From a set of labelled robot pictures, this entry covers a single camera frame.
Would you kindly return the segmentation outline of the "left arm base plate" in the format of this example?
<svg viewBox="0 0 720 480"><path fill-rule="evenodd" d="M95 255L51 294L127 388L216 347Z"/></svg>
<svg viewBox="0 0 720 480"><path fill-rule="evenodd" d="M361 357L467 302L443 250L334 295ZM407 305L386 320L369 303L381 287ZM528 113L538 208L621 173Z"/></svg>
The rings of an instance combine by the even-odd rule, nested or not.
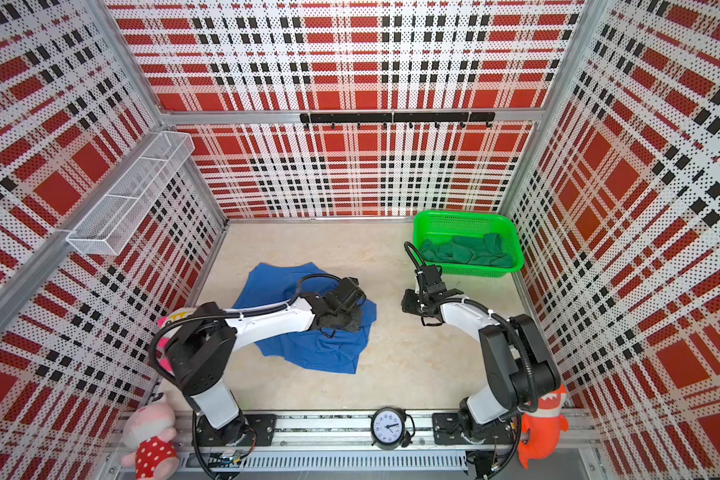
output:
<svg viewBox="0 0 720 480"><path fill-rule="evenodd" d="M200 415L193 427L193 444L199 447L270 446L276 420L274 414L240 414L227 425L214 428L205 415Z"/></svg>

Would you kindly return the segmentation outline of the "blue tank top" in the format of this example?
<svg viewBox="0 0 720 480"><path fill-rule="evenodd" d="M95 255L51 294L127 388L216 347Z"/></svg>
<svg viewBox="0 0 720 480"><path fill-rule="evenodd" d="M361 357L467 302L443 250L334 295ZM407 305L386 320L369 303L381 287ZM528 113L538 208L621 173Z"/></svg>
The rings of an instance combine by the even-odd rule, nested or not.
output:
<svg viewBox="0 0 720 480"><path fill-rule="evenodd" d="M304 292L325 294L337 285L312 263L295 267L260 263L249 272L233 307L252 308L288 300L294 295L298 280L309 274L317 277L304 283ZM279 356L304 369L354 374L368 344L371 325L377 319L377 307L370 300L365 301L360 311L361 324L356 332L338 330L333 337L319 331L294 332L258 341L256 345L264 356Z"/></svg>

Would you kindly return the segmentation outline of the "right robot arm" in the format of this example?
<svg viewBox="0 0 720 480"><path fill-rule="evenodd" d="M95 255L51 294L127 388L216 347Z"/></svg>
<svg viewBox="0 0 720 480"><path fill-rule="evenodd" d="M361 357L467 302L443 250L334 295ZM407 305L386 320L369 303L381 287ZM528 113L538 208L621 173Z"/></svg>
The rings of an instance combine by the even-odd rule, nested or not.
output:
<svg viewBox="0 0 720 480"><path fill-rule="evenodd" d="M483 442L499 424L541 411L542 398L561 386L561 376L536 322L525 314L506 319L447 288L434 265L416 267L415 277L417 287L405 291L402 310L425 327L454 327L481 348L486 385L461 401L456 432Z"/></svg>

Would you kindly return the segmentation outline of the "green tank top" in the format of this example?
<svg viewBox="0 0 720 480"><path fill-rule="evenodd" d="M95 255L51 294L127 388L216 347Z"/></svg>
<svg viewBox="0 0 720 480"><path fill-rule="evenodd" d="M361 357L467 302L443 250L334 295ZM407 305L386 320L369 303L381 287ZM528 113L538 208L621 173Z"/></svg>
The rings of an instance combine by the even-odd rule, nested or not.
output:
<svg viewBox="0 0 720 480"><path fill-rule="evenodd" d="M450 241L435 244L425 240L418 248L427 262L510 268L514 260L503 247L500 235L485 234L480 238L454 236Z"/></svg>

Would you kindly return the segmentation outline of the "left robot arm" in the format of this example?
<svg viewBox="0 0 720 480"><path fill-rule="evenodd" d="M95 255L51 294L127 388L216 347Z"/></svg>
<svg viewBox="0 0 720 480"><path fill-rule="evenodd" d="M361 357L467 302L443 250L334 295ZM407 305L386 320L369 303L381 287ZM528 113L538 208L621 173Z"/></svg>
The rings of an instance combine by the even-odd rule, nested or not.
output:
<svg viewBox="0 0 720 480"><path fill-rule="evenodd" d="M173 384L192 409L193 444L234 444L252 430L224 380L231 354L283 334L317 331L332 338L361 326L367 296L359 281L330 274L298 280L288 299L246 309L211 302L161 327L148 347L150 366Z"/></svg>

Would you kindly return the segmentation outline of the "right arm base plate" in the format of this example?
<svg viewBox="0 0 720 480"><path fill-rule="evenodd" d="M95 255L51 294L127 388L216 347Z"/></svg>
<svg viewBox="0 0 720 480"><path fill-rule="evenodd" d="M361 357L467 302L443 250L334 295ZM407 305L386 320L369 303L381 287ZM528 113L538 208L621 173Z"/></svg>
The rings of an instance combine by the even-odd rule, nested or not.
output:
<svg viewBox="0 0 720 480"><path fill-rule="evenodd" d="M509 445L515 440L511 423L493 420L479 424L468 410L432 415L437 445Z"/></svg>

